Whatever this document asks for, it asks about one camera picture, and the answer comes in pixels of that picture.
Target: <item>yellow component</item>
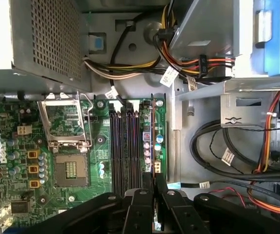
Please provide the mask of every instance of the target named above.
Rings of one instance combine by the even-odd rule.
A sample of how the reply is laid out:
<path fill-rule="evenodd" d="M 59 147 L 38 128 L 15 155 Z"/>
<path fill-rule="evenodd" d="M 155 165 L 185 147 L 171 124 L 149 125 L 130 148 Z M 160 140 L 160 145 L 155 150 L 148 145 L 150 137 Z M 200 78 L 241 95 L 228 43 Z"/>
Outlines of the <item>yellow component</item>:
<path fill-rule="evenodd" d="M 33 132 L 32 126 L 18 126 L 18 135 L 28 135 Z"/>
<path fill-rule="evenodd" d="M 39 180 L 30 180 L 29 181 L 29 188 L 31 189 L 37 189 L 40 187 L 40 182 Z"/>
<path fill-rule="evenodd" d="M 154 162 L 155 173 L 161 173 L 161 162 Z"/>
<path fill-rule="evenodd" d="M 38 165 L 28 166 L 28 173 L 36 174 L 38 172 L 39 172 L 39 166 Z"/>
<path fill-rule="evenodd" d="M 40 155 L 40 150 L 27 151 L 27 158 L 30 158 L 30 159 L 38 158 L 39 155 Z"/>

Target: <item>cable connector plug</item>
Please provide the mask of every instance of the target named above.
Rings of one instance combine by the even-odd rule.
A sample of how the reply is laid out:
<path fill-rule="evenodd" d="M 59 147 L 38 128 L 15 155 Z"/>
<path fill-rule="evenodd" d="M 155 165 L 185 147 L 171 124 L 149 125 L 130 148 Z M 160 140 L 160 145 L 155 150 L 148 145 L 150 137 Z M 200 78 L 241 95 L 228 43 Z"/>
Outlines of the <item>cable connector plug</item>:
<path fill-rule="evenodd" d="M 158 39 L 160 41 L 170 42 L 174 36 L 173 28 L 161 28 L 158 30 Z"/>

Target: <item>integrated circuit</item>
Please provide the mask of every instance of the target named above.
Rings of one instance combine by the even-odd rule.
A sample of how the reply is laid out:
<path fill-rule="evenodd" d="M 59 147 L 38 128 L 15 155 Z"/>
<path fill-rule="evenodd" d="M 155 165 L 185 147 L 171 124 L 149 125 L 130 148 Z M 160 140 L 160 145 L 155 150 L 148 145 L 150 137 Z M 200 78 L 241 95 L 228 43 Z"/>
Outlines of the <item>integrated circuit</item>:
<path fill-rule="evenodd" d="M 85 187 L 89 184 L 86 155 L 57 155 L 55 179 L 58 187 Z"/>
<path fill-rule="evenodd" d="M 29 201 L 13 201 L 11 202 L 11 213 L 12 214 L 24 214 L 30 212 Z"/>

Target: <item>white connector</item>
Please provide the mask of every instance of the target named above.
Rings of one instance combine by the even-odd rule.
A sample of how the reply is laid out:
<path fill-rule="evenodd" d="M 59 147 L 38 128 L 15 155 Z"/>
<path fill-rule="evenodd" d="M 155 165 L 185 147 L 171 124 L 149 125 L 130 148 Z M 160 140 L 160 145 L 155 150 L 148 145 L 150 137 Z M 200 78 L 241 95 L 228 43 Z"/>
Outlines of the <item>white connector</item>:
<path fill-rule="evenodd" d="M 33 132 L 32 126 L 18 126 L 18 135 L 28 135 Z"/>
<path fill-rule="evenodd" d="M 155 173 L 161 173 L 161 162 L 154 162 Z"/>

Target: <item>motherboard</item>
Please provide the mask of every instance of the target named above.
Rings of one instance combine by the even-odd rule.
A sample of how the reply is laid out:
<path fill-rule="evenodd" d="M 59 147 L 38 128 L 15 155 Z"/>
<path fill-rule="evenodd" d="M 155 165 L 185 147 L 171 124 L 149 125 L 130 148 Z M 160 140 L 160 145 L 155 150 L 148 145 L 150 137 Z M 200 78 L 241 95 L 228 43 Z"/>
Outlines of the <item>motherboard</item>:
<path fill-rule="evenodd" d="M 0 233 L 32 226 L 102 193 L 123 196 L 142 186 L 144 171 L 167 174 L 164 103 L 81 100 L 78 109 L 0 102 Z"/>

